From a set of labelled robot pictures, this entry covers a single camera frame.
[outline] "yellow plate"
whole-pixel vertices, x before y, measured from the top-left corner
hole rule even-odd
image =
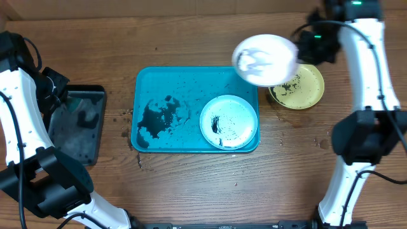
[[[324,87],[324,78],[318,69],[301,64],[292,80],[268,89],[279,104],[291,109],[306,109],[321,99]]]

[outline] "black cable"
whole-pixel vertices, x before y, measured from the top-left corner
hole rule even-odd
[[[345,221],[345,214],[346,214],[346,211],[347,211],[347,208],[348,208],[348,205],[349,205],[350,198],[351,198],[351,196],[352,196],[352,194],[353,194],[353,192],[354,192],[354,190],[355,190],[357,181],[358,181],[359,178],[361,178],[362,175],[365,174],[365,173],[370,173],[370,174],[376,175],[376,176],[378,176],[378,177],[380,177],[380,178],[382,178],[382,179],[384,179],[384,180],[386,180],[386,181],[388,181],[388,182],[394,183],[394,184],[407,184],[407,180],[406,180],[406,181],[396,181],[395,179],[391,179],[391,178],[389,178],[389,177],[387,177],[387,176],[384,176],[384,175],[381,174],[381,173],[378,173],[378,172],[375,172],[375,171],[372,171],[372,170],[364,170],[364,171],[362,171],[362,172],[359,172],[359,173],[357,174],[355,180],[354,180],[354,183],[352,184],[352,187],[350,188],[348,197],[346,198],[345,205],[343,206],[343,211],[342,211],[341,221],[340,221],[340,228],[343,228],[343,222]]]
[[[36,70],[40,71],[43,68],[43,61],[41,60],[41,56],[39,55],[39,51],[38,51],[36,45],[34,45],[34,43],[28,38],[24,38],[24,40],[26,40],[28,43],[30,43],[30,45],[32,45],[32,47],[35,49],[35,51],[37,53],[37,60],[38,60],[38,66],[36,67]]]
[[[323,20],[323,21],[311,22],[309,24],[302,25],[302,26],[298,27],[291,34],[291,41],[293,40],[295,35],[297,35],[297,33],[302,31],[304,28],[306,28],[308,26],[319,25],[319,24],[334,24],[334,25],[339,25],[339,26],[342,26],[342,27],[346,27],[346,28],[356,32],[365,42],[367,42],[367,44],[369,46],[369,49],[373,53],[373,57],[374,57],[376,68],[377,68],[377,76],[378,76],[378,84],[379,84],[379,96],[378,96],[378,99],[381,100],[383,109],[386,111],[386,114],[387,114],[392,126],[394,127],[398,137],[400,138],[400,141],[401,141],[401,144],[403,145],[404,151],[407,153],[407,142],[404,139],[404,135],[401,132],[400,128],[397,126],[397,123],[396,123],[395,119],[393,118],[391,112],[387,109],[387,106],[386,106],[385,101],[384,101],[385,96],[383,94],[383,88],[382,88],[382,72],[380,71],[380,61],[379,61],[378,54],[377,54],[377,51],[376,51],[376,48],[375,48],[374,44],[372,44],[370,42],[370,40],[359,29],[356,29],[355,27],[353,27],[353,26],[351,26],[349,24],[339,22],[339,21],[334,21],[334,20]]]
[[[0,92],[0,96],[4,99],[5,103],[8,106],[8,109],[10,110],[11,117],[13,118],[15,134],[17,136],[17,146],[18,146],[18,150],[20,152],[20,167],[18,170],[19,171],[18,211],[20,213],[21,227],[22,227],[22,229],[27,229],[27,225],[25,224],[24,206],[23,206],[23,195],[24,195],[23,180],[25,178],[25,176],[24,176],[24,144],[23,144],[23,140],[21,138],[20,127],[18,126],[17,116],[15,115],[15,111],[14,111],[13,106],[11,105],[10,99],[2,92]]]
[[[83,219],[83,218],[86,218],[87,220],[91,221],[91,222],[94,223],[96,226],[100,227],[101,229],[108,229],[107,227],[103,226],[101,223],[99,223],[98,221],[96,221],[95,219],[93,219],[92,217],[88,216],[88,215],[85,214],[85,213],[76,213],[76,214],[73,214],[72,216],[69,216],[67,219],[65,219],[64,222],[61,223],[61,225],[59,225],[59,226],[57,227],[57,229],[63,228],[71,219],[73,219],[73,218],[75,218],[75,217],[78,217],[78,216],[81,216],[82,219]]]

